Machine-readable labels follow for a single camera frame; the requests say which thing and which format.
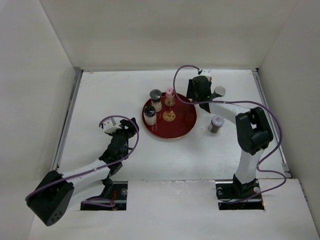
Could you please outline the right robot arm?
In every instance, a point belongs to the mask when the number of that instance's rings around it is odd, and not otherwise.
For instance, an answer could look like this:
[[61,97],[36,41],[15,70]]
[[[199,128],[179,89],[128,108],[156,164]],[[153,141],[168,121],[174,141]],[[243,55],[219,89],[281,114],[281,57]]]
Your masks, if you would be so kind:
[[226,90],[218,86],[211,92],[211,82],[206,76],[196,76],[188,81],[186,97],[199,103],[201,109],[225,118],[235,124],[237,142],[241,148],[238,168],[231,184],[217,187],[217,196],[222,199],[248,198],[256,185],[257,165],[263,152],[274,136],[261,107],[246,108],[235,104],[204,103],[224,96]]

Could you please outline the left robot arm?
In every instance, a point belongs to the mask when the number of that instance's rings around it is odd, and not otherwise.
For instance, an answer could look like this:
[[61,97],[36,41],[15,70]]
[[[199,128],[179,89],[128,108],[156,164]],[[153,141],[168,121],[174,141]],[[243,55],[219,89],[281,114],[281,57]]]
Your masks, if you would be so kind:
[[129,146],[130,138],[139,137],[139,127],[134,117],[119,118],[119,123],[115,122],[115,115],[100,121],[99,127],[111,140],[98,159],[69,172],[48,172],[25,198],[26,205],[45,226],[56,224],[74,204],[102,210],[116,206],[117,193],[113,190],[111,177],[135,150]]

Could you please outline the pink lid spice jar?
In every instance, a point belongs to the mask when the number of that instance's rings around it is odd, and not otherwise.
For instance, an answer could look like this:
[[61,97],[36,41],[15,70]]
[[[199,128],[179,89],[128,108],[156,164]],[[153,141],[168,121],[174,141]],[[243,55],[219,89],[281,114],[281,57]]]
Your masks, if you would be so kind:
[[165,91],[164,104],[167,107],[173,107],[175,105],[175,103],[176,103],[175,92],[174,92],[173,88],[169,87]]

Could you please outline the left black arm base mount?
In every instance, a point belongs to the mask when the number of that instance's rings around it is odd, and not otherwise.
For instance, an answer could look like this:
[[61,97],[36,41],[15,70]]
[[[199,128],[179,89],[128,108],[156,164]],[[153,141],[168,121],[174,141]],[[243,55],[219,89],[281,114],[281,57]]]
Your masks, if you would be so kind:
[[100,195],[90,197],[81,203],[81,211],[125,211],[127,209],[128,182],[112,181],[110,178],[102,181],[104,189]]

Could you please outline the clear cap salt grinder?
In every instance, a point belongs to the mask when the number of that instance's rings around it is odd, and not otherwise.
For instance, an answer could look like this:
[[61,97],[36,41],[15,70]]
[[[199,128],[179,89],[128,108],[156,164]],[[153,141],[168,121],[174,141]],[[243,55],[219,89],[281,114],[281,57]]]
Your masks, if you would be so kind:
[[151,105],[158,113],[162,110],[162,92],[159,89],[152,89],[149,93]]

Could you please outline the black knob cap salt bottle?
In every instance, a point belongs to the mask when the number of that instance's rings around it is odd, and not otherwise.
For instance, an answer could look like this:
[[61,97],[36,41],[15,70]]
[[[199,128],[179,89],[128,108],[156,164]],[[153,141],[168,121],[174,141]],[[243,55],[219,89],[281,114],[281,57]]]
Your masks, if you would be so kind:
[[151,105],[147,105],[143,109],[144,121],[148,126],[153,126],[157,122],[157,112],[156,109]]

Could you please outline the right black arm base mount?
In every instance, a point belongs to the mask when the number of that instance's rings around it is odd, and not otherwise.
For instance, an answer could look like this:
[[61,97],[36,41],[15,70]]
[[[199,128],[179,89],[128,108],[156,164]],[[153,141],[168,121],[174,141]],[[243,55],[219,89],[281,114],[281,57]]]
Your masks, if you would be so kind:
[[215,183],[219,210],[264,210],[264,202],[259,194],[259,181],[255,178],[242,184],[233,176],[232,181],[217,181]]

